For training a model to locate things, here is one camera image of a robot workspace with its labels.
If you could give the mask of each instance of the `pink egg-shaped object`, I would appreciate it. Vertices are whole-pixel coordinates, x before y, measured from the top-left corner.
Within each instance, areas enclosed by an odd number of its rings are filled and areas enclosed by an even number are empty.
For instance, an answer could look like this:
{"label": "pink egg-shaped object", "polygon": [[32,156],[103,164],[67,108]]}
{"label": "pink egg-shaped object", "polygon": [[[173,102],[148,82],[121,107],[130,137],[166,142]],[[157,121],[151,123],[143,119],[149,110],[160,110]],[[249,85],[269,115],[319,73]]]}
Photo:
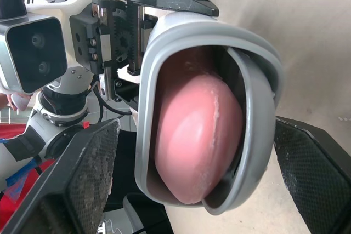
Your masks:
{"label": "pink egg-shaped object", "polygon": [[173,195],[193,204],[206,197],[229,168],[240,141],[242,111],[229,87],[211,73],[208,55],[182,54],[162,68],[168,74],[160,74],[155,164]]}

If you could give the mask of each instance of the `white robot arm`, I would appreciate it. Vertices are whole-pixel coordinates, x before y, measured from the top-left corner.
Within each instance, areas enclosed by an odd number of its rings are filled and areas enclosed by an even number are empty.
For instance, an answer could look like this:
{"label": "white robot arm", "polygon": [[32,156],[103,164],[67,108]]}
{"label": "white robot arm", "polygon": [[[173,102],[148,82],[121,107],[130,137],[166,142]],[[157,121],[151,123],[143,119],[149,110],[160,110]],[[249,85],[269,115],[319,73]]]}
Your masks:
{"label": "white robot arm", "polygon": [[[194,0],[157,1],[146,5],[218,12],[208,0],[202,2],[210,6]],[[139,0],[68,0],[26,7],[17,2],[12,14],[0,8],[0,92],[40,92],[23,135],[0,142],[0,191],[34,165],[60,156],[82,129],[86,96],[97,79],[100,91],[94,92],[106,108],[113,110],[105,101],[123,100],[138,109],[139,85],[120,79],[117,71],[128,66],[130,75],[140,75],[144,35],[157,21],[144,14]]]}
{"label": "white robot arm", "polygon": [[[76,61],[69,20],[71,16],[81,13],[84,8],[91,6],[91,2],[92,0],[68,0],[64,3],[27,6],[28,16],[39,17],[38,23],[51,19],[57,19],[60,22],[65,47],[65,56],[62,54],[62,59],[66,60],[62,61],[62,64],[66,64],[67,67],[64,74],[58,76],[59,78],[55,79],[54,82],[45,87],[34,88],[42,90],[36,97],[36,104],[23,135],[2,140],[0,143],[1,191],[11,186],[23,174],[42,161],[59,157],[74,134],[83,129],[81,121],[88,113],[86,96],[93,79],[93,73]],[[44,38],[42,32],[34,34],[32,37],[33,45],[38,45],[40,49],[41,44],[37,42],[47,42],[48,40]],[[39,68],[45,66],[52,67],[54,65],[50,65],[50,61],[39,63]],[[4,63],[1,63],[1,69],[3,72],[10,70],[4,67]],[[8,81],[11,79],[1,75],[1,92],[27,94],[34,92],[34,89],[28,90],[27,80],[21,82],[22,76],[19,76],[21,70],[16,68],[16,71],[20,85],[13,85]]]}

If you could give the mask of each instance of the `cable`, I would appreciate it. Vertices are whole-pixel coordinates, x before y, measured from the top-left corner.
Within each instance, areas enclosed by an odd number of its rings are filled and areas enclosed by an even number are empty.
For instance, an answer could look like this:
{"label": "cable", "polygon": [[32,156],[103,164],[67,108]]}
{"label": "cable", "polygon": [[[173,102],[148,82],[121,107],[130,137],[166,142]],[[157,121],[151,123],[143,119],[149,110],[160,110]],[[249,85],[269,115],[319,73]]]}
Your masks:
{"label": "cable", "polygon": [[99,93],[99,90],[98,90],[98,87],[95,86],[95,88],[93,89],[96,97],[98,98],[99,101],[101,101],[101,103],[104,105],[104,107],[108,110],[110,110],[111,112],[114,112],[118,115],[132,115],[131,112],[123,112],[123,111],[119,111],[117,109],[114,109],[112,108],[110,105],[107,104],[106,101],[104,101],[104,99],[101,97],[100,93]]}
{"label": "cable", "polygon": [[101,121],[103,120],[103,116],[104,116],[104,105],[101,103],[99,98],[98,98],[98,102],[99,102],[99,107],[100,107],[100,116],[99,116],[98,123],[101,123]]}
{"label": "cable", "polygon": [[116,228],[116,230],[114,231],[114,226],[113,226],[113,224],[112,224],[112,220],[106,220],[106,219],[104,219],[104,221],[105,221],[105,224],[107,225],[109,222],[110,222],[110,224],[111,224],[111,231],[112,231],[112,233],[113,234],[115,234],[116,232],[117,232],[117,230],[120,232],[120,234],[123,234],[122,233],[122,231],[117,227]]}

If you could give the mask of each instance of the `screw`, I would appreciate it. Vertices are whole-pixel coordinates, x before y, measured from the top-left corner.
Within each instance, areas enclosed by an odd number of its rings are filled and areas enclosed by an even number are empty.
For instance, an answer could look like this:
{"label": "screw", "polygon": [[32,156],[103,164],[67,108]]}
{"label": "screw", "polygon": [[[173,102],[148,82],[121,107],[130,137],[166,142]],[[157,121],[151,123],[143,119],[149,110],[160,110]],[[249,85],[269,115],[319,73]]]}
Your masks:
{"label": "screw", "polygon": [[97,45],[97,41],[94,40],[93,38],[90,40],[90,45],[95,47]]}

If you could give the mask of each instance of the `camera lens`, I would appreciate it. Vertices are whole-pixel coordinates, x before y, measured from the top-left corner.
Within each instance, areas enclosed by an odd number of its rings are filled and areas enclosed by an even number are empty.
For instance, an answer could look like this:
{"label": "camera lens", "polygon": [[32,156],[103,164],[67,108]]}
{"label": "camera lens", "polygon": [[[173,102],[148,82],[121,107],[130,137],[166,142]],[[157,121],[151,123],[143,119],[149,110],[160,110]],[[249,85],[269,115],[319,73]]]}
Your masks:
{"label": "camera lens", "polygon": [[42,34],[34,34],[32,37],[32,44],[36,48],[43,48],[45,45],[45,38]]}
{"label": "camera lens", "polygon": [[50,72],[50,65],[47,64],[45,61],[39,64],[39,73],[40,74],[48,74]]}

